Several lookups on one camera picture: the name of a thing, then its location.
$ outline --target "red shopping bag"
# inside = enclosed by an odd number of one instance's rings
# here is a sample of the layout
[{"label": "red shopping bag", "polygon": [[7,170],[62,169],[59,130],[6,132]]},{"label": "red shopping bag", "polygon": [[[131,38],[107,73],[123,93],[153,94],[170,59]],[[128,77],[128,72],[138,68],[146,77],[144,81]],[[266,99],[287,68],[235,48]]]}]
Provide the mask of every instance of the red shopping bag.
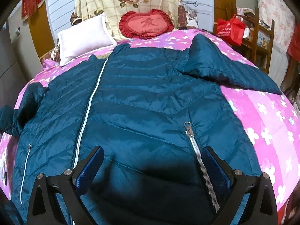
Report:
[{"label": "red shopping bag", "polygon": [[236,14],[229,21],[218,19],[217,36],[231,45],[240,46],[246,25],[236,19]]}]

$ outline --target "floral bedsheet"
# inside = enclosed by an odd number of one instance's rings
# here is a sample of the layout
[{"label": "floral bedsheet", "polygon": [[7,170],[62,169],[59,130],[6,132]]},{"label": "floral bedsheet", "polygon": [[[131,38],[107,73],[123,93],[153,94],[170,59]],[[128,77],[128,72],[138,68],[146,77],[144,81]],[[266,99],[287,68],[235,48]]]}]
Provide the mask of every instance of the floral bedsheet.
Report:
[{"label": "floral bedsheet", "polygon": [[[173,31],[151,40],[130,39],[121,41],[119,44],[129,43],[131,47],[164,47],[184,50],[191,45],[196,34],[205,35],[230,59],[254,66],[246,58],[233,51],[223,40],[199,29]],[[47,86],[55,77],[88,59],[91,54],[103,55],[112,50],[112,48],[106,48],[89,52],[64,67],[55,64],[49,65],[50,68],[46,66],[29,84],[40,82],[43,86]],[[16,109],[20,105],[26,87],[19,94]],[[291,195],[300,177],[300,121],[296,112],[284,95],[232,89],[225,86],[221,86],[221,89],[254,146],[261,170],[270,175],[277,209],[280,209]],[[4,165],[8,179],[7,185],[4,184],[4,180],[0,180],[0,187],[9,199],[11,198],[11,178],[16,150],[17,140],[4,134],[0,142],[0,165]]]}]

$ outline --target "metal bolt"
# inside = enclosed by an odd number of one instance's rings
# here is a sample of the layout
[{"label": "metal bolt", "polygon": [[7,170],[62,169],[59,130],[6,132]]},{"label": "metal bolt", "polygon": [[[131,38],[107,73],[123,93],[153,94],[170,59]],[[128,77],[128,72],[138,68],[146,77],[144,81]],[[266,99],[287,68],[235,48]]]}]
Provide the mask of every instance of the metal bolt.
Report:
[{"label": "metal bolt", "polygon": [[67,169],[64,171],[64,175],[68,176],[72,173],[72,170],[71,169]]},{"label": "metal bolt", "polygon": [[267,174],[266,172],[264,172],[262,175],[263,175],[263,177],[264,177],[265,179],[268,179],[268,178],[269,178],[269,174]]},{"label": "metal bolt", "polygon": [[44,174],[42,174],[42,173],[39,173],[38,175],[37,175],[37,179],[42,179],[44,177]]},{"label": "metal bolt", "polygon": [[235,170],[234,170],[234,173],[235,173],[236,175],[238,175],[238,176],[240,176],[240,175],[243,174],[243,172],[242,172],[240,169],[235,169]]}]

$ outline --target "red heart-shaped pillow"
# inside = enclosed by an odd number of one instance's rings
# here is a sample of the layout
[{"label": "red heart-shaped pillow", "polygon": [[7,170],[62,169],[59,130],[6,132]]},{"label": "red heart-shaped pillow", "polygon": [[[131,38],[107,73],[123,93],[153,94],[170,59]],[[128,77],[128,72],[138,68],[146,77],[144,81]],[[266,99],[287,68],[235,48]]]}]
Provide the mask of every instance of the red heart-shaped pillow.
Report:
[{"label": "red heart-shaped pillow", "polygon": [[149,13],[125,13],[119,22],[122,35],[128,38],[150,39],[170,32],[174,26],[168,15],[158,9],[152,9]]}]

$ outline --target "jacket's left sleeve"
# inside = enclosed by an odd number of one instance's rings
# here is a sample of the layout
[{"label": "jacket's left sleeve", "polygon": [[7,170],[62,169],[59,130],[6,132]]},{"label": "jacket's left sleeve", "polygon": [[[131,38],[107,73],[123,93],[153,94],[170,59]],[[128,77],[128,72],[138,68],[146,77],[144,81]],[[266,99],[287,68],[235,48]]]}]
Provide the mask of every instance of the jacket's left sleeve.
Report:
[{"label": "jacket's left sleeve", "polygon": [[0,109],[0,132],[20,137],[25,124],[36,114],[48,88],[41,83],[28,85],[19,109],[4,106]]},{"label": "jacket's left sleeve", "polygon": [[177,66],[182,74],[227,82],[234,86],[281,95],[275,82],[256,67],[232,61],[205,36],[194,37],[188,60]]}]

